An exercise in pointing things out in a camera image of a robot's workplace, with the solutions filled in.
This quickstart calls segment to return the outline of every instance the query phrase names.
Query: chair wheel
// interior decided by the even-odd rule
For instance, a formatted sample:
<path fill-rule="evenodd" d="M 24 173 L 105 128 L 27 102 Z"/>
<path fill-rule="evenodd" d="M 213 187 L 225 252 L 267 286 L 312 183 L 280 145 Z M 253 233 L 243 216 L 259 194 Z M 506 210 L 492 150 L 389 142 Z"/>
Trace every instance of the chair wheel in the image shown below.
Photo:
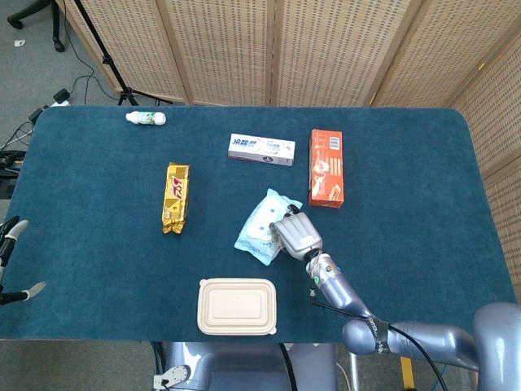
<path fill-rule="evenodd" d="M 13 20 L 12 22 L 10 20 L 8 20 L 9 24 L 11 26 L 13 26 L 15 29 L 22 29 L 24 27 L 24 24 L 22 23 L 21 20 Z"/>
<path fill-rule="evenodd" d="M 65 46 L 63 45 L 63 43 L 61 41 L 55 41 L 55 50 L 60 53 L 62 51 L 65 51 Z"/>

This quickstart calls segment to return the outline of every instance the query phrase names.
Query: black chair base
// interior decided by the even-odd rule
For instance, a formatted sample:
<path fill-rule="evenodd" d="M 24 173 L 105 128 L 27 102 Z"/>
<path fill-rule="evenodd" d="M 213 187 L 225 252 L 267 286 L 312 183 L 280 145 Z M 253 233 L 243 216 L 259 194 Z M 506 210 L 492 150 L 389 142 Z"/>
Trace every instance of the black chair base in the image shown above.
<path fill-rule="evenodd" d="M 20 19 L 35 14 L 48 5 L 50 5 L 52 10 L 52 41 L 55 43 L 55 50 L 62 52 L 65 50 L 65 46 L 63 46 L 63 43 L 59 40 L 59 8 L 55 0 L 37 0 L 28 7 L 25 7 L 22 11 L 9 16 L 7 22 L 9 22 L 13 28 L 20 30 L 24 27 Z"/>

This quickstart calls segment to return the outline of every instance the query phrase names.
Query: yellow snack bar wrapper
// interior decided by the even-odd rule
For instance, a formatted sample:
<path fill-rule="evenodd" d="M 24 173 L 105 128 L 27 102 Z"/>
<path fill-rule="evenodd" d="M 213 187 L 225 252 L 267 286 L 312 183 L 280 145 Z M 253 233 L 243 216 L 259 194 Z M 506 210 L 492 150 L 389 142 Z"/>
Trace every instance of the yellow snack bar wrapper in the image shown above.
<path fill-rule="evenodd" d="M 163 203 L 163 233 L 180 234 L 185 226 L 188 207 L 189 165 L 170 163 L 166 170 Z"/>

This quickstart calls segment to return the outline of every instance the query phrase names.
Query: woven screen panel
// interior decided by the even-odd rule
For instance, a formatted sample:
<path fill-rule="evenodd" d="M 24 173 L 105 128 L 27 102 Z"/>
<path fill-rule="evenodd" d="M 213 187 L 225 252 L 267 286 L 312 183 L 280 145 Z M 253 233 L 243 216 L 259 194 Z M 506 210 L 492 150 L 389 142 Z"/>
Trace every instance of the woven screen panel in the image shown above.
<path fill-rule="evenodd" d="M 154 0 L 82 0 L 81 3 L 127 86 L 148 94 L 182 99 L 175 61 Z M 74 1 L 67 0 L 67 13 L 72 10 L 77 14 L 75 20 L 82 20 Z M 82 28 L 88 31 L 86 24 Z"/>
<path fill-rule="evenodd" d="M 433 0 L 375 105 L 446 104 L 520 12 L 519 0 Z"/>
<path fill-rule="evenodd" d="M 481 172 L 521 148 L 521 34 L 465 90 L 454 107 L 469 124 Z"/>
<path fill-rule="evenodd" d="M 101 49 L 99 49 L 98 43 L 92 36 L 92 33 L 90 32 L 89 28 L 87 27 L 87 23 L 85 23 L 85 20 L 81 17 L 81 14 L 78 11 L 76 5 L 74 5 L 74 0 L 64 0 L 64 2 L 58 2 L 58 5 L 60 6 L 63 12 L 67 12 L 67 20 L 71 20 L 76 25 L 77 35 L 81 36 L 85 40 L 86 44 L 89 45 L 90 49 L 92 50 L 92 53 L 96 57 L 94 60 L 98 64 L 100 64 L 100 66 L 107 67 L 107 65 L 101 65 L 103 53 Z M 118 84 L 117 79 L 110 70 L 110 68 L 106 69 L 105 75 L 110 79 L 110 82 L 113 86 L 116 87 L 117 90 L 121 90 L 120 85 Z"/>
<path fill-rule="evenodd" d="M 521 166 L 486 186 L 506 264 L 521 301 Z"/>
<path fill-rule="evenodd" d="M 408 0 L 285 0 L 274 103 L 362 105 L 408 5 Z"/>
<path fill-rule="evenodd" d="M 194 103 L 265 103 L 267 0 L 160 0 Z"/>

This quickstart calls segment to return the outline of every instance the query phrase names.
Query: light blue plastic package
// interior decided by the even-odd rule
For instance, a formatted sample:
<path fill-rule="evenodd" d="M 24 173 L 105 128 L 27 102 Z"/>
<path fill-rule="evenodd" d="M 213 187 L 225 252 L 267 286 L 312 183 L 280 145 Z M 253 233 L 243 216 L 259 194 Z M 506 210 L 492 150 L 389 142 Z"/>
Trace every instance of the light blue plastic package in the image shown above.
<path fill-rule="evenodd" d="M 235 248 L 248 251 L 259 261 L 269 265 L 280 251 L 278 243 L 271 237 L 269 224 L 282 220 L 289 204 L 294 204 L 297 208 L 302 207 L 301 202 L 290 200 L 275 190 L 268 189 L 266 197 L 253 209 L 244 223 Z"/>

